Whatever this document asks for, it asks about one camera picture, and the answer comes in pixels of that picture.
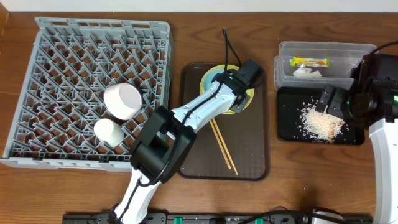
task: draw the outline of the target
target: small white cup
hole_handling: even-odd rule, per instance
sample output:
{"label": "small white cup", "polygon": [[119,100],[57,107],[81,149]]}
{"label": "small white cup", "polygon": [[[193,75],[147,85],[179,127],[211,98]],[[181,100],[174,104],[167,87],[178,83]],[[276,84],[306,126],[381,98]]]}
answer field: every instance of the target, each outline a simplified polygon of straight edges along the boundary
{"label": "small white cup", "polygon": [[111,147],[118,146],[124,138],[124,132],[120,125],[107,118],[94,124],[94,133],[100,141],[107,142]]}
{"label": "small white cup", "polygon": [[127,83],[107,88],[104,93],[104,101],[109,112],[122,120],[131,119],[142,106],[141,94],[134,86]]}

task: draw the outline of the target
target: dish rack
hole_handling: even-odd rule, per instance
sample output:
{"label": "dish rack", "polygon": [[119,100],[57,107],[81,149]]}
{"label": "dish rack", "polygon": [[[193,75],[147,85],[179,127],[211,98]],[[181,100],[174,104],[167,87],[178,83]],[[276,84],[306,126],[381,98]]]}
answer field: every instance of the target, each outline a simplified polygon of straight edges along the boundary
{"label": "dish rack", "polygon": [[[129,147],[160,105],[167,107],[173,65],[170,26],[157,21],[35,18],[40,27],[0,162],[11,167],[130,171]],[[103,95],[117,83],[142,93],[129,121],[113,117]],[[121,125],[112,148],[97,120]]]}

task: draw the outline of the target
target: brown tray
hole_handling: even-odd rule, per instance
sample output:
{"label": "brown tray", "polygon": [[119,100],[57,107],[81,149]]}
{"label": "brown tray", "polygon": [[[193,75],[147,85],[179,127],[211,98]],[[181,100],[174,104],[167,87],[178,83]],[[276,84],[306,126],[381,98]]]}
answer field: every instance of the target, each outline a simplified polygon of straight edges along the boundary
{"label": "brown tray", "polygon": [[[192,63],[184,68],[181,105],[200,94],[202,76],[219,64]],[[199,130],[178,173],[194,179],[262,180],[269,172],[267,118],[267,92],[261,86],[255,89],[251,104],[240,114],[221,114],[215,118],[239,175],[233,168],[228,169],[210,123]]]}

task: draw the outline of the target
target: chopsticks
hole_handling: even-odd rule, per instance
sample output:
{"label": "chopsticks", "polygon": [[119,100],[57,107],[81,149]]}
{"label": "chopsticks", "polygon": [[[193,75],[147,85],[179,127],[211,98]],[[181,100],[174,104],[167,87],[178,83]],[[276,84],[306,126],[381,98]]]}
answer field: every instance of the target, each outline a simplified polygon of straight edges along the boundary
{"label": "chopsticks", "polygon": [[221,149],[221,152],[223,153],[223,156],[224,156],[226,165],[228,166],[228,169],[231,169],[231,165],[229,164],[229,161],[228,161],[226,155],[228,156],[229,160],[231,161],[232,167],[235,170],[235,174],[238,175],[238,172],[237,172],[237,170],[235,168],[234,161],[232,160],[232,157],[229,154],[228,148],[226,147],[226,144],[224,142],[224,138],[221,135],[221,132],[220,132],[220,129],[218,128],[216,120],[213,118],[212,120],[210,120],[210,124],[211,124],[211,128],[213,129],[214,135],[216,136],[216,139],[217,139],[218,145],[219,145],[219,147]]}

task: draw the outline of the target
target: yellow wrapper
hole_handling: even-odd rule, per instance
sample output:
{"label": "yellow wrapper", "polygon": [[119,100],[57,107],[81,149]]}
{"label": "yellow wrapper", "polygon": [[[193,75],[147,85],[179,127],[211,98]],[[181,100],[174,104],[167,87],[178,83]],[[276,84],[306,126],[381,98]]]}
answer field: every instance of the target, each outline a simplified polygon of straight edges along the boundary
{"label": "yellow wrapper", "polygon": [[304,67],[328,68],[328,67],[330,67],[330,61],[327,58],[326,59],[314,59],[314,58],[293,57],[293,59],[290,60],[290,66],[291,67],[304,66]]}

